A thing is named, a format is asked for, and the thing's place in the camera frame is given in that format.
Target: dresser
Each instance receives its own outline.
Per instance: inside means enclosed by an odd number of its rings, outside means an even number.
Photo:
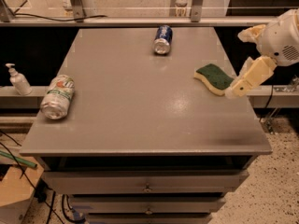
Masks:
[[[212,27],[174,27],[168,55],[155,28],[81,29],[59,74],[75,80],[65,119],[38,113],[21,154],[89,223],[199,224],[271,153],[247,97],[215,96],[193,78],[235,71]]]

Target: sponge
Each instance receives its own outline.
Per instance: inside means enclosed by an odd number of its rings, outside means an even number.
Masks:
[[[214,94],[224,95],[225,90],[233,82],[216,64],[210,63],[194,72],[194,77],[200,79]]]

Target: speckled floor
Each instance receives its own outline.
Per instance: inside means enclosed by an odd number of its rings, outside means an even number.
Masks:
[[[272,124],[276,134],[264,129],[273,148],[272,155],[260,156],[251,164],[249,178],[225,196],[226,204],[213,214],[210,224],[299,224],[299,110],[278,115]],[[22,142],[28,124],[18,129],[21,132],[14,133],[12,129],[10,134]],[[0,140],[8,142],[4,136]],[[52,191],[46,192],[51,204]],[[56,196],[54,210],[68,223],[61,212],[61,198]],[[46,223],[49,210],[34,198],[22,224]],[[61,222],[52,214],[50,224],[56,223]]]

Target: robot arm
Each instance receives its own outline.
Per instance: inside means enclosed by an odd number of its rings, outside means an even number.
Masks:
[[[273,76],[277,67],[275,60],[267,56],[261,56],[256,60],[250,57],[245,61],[239,76],[226,89],[227,98],[236,98],[245,95],[253,88],[257,88],[268,78]]]
[[[248,58],[239,76],[225,91],[227,98],[245,95],[273,76],[277,66],[299,63],[299,9],[292,9],[270,21],[243,30],[238,37],[243,42],[256,44],[261,57]]]

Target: cardboard box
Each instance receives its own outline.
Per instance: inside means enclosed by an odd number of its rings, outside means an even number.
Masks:
[[[26,175],[36,187],[43,168],[31,157],[25,158],[37,163],[35,169],[26,168]],[[21,224],[34,197],[35,189],[18,167],[11,166],[0,181],[0,224]]]

